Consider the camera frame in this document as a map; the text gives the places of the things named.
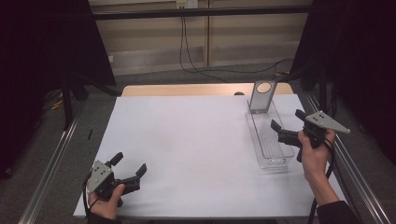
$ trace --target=black fabric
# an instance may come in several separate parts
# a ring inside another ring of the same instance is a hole
[[[99,217],[95,213],[91,213],[88,217],[88,224],[121,224],[121,221]]]
[[[320,224],[355,224],[359,223],[346,202],[324,204],[317,209]]]

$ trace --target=electrical outlet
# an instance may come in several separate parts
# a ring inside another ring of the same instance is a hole
[[[198,0],[187,0],[187,8],[198,8]]]
[[[176,8],[187,8],[187,0],[176,0]]]

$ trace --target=gray carpet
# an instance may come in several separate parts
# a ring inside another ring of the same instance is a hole
[[[239,71],[250,69],[250,71],[257,71],[263,70],[268,65],[234,65],[224,66],[219,69]],[[276,71],[288,71],[289,68],[290,62],[281,63],[276,67]],[[207,71],[203,73],[202,75],[179,70],[122,76],[117,77],[117,89],[121,91],[127,85],[222,82],[206,75],[216,76],[229,82],[254,82],[273,78],[275,68],[267,72],[254,74]],[[292,81],[290,84],[293,90],[298,93],[305,110],[309,111],[310,105],[300,88],[299,80]],[[85,223],[83,218],[73,217],[80,195],[80,184],[91,168],[116,100],[115,97],[108,96],[95,88],[88,87],[87,89],[90,92],[90,98],[87,102],[73,101],[75,111],[78,108],[82,108],[81,118],[78,120],[73,137],[63,154],[59,167],[56,169],[56,175],[49,185],[49,190],[45,192],[45,198],[35,217],[35,223]],[[45,108],[53,103],[48,102]],[[352,131],[350,135],[342,135],[342,141],[391,220],[396,220],[396,179],[394,178],[396,176],[396,166],[384,157],[374,138],[370,134],[361,131],[360,122],[355,119],[347,105],[343,104],[342,98],[339,97],[338,103],[338,112],[335,118]],[[35,131],[35,136],[31,139],[29,147],[23,151],[21,157],[15,163],[13,176],[7,180],[0,180],[0,223],[18,223],[20,220],[26,205],[30,202],[32,195],[35,194],[36,187],[61,139],[63,126],[64,112],[62,107],[57,110],[46,111]],[[336,175],[338,178],[340,176],[343,177],[345,185],[341,185],[348,197],[348,202],[356,209],[357,214],[359,214],[364,223],[375,223],[342,164],[339,164]],[[125,223],[146,222],[146,220],[125,221]],[[180,220],[155,222],[190,223],[190,221]],[[194,221],[193,223],[208,222],[265,223],[264,220],[250,220],[249,222],[246,220],[213,220]],[[306,218],[279,220],[278,223],[306,223]]]

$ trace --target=clear plastic tray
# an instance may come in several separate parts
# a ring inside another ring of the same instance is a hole
[[[274,102],[271,102],[267,113],[251,113],[247,102],[246,117],[260,168],[287,167],[294,151],[291,146],[279,143],[277,133],[271,128],[272,119],[283,126]]]

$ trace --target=white paper sheet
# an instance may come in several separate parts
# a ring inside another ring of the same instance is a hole
[[[245,113],[248,96],[121,97],[96,159],[124,158],[113,168],[127,178],[146,163],[141,190],[122,196],[120,217],[244,218],[308,216],[314,196],[303,167],[259,168]],[[299,131],[297,95],[275,95],[284,129]],[[332,176],[334,190],[344,195]],[[82,197],[74,216],[84,217]]]

